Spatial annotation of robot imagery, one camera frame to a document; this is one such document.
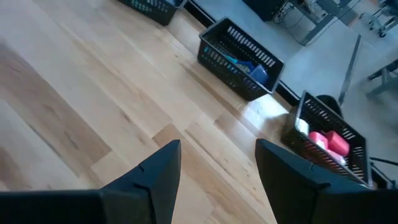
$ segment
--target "pink foam block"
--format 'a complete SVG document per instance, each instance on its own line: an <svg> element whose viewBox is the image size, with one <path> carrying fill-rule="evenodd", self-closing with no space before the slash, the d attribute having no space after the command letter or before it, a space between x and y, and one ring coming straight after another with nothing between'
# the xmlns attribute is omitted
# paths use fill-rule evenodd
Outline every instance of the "pink foam block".
<svg viewBox="0 0 398 224"><path fill-rule="evenodd" d="M329 150L341 155L347 156L349 152L349 144L335 131L326 133L326 138L329 141Z"/></svg>
<svg viewBox="0 0 398 224"><path fill-rule="evenodd" d="M328 140L322 134L313 131L308 135L308 137L318 144L322 149L328 149Z"/></svg>

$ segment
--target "gray floor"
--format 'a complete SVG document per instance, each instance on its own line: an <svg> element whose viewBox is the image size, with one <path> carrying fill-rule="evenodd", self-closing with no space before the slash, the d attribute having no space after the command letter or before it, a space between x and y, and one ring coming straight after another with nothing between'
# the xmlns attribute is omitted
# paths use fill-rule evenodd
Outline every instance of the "gray floor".
<svg viewBox="0 0 398 224"><path fill-rule="evenodd" d="M336 21L316 41L303 47L296 39L312 28L302 19L290 34L272 22L260 18L241 0L197 0L215 19L228 16L265 48L285 62L281 80L298 95L304 90L313 95L327 94L338 98L358 34L363 41L353 69L353 79L347 92L343 113L346 121L368 140L371 156L398 161L398 93L383 93L373 100L364 94L376 86L366 77L398 57L398 33L380 39L369 31L365 21L353 27ZM369 4L358 4L357 13L373 10ZM295 24L301 14L293 11L286 17L287 26ZM398 180L398 168L381 164L382 170Z"/></svg>

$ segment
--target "chair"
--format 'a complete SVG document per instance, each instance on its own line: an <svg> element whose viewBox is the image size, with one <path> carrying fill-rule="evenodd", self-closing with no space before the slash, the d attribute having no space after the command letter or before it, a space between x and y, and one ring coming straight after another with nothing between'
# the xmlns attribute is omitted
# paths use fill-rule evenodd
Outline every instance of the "chair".
<svg viewBox="0 0 398 224"><path fill-rule="evenodd" d="M360 15L360 19L364 16L368 17L371 21L369 22L370 30L373 30L376 26L378 28L379 37L385 37L387 32L398 24L398 1L397 0L378 0L380 9L374 14L363 13ZM385 24L381 24L379 17L385 15L392 17Z"/></svg>

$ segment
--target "blue object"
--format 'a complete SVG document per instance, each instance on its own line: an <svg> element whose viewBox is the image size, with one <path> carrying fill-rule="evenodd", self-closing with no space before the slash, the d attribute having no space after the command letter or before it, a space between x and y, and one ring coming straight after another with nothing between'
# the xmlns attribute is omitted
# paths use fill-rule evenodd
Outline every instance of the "blue object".
<svg viewBox="0 0 398 224"><path fill-rule="evenodd" d="M265 85L268 79L268 74L262 65L258 65L249 75L261 85Z"/></svg>
<svg viewBox="0 0 398 224"><path fill-rule="evenodd" d="M253 64L251 62L243 62L243 61L240 61L238 59L232 58L232 57L230 57L228 55L225 55L225 54L224 54L224 56L228 60L230 60L232 63L234 63L234 64L240 64L240 65L246 66L250 70L250 72L252 72L254 70L254 66L253 66Z"/></svg>

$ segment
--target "black plastic basket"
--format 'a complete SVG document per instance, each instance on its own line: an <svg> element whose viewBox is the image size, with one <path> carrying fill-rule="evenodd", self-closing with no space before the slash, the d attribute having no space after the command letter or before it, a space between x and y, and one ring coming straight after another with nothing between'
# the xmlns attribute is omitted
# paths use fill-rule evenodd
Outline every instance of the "black plastic basket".
<svg viewBox="0 0 398 224"><path fill-rule="evenodd" d="M344 157L346 165L339 164L308 136L301 133L297 129L299 119L310 125L310 132L325 134L328 131L336 131L344 138L349 144L349 153ZM315 164L368 187L373 185L365 138L344 122L341 116L306 91L298 106L290 110L281 140L292 151Z"/></svg>
<svg viewBox="0 0 398 224"><path fill-rule="evenodd" d="M120 0L125 5L166 26L187 0Z"/></svg>
<svg viewBox="0 0 398 224"><path fill-rule="evenodd" d="M230 19L222 18L199 37L199 62L245 100L252 101L275 91L284 63ZM261 64L268 74L266 83L255 81L226 56L250 61L255 66Z"/></svg>

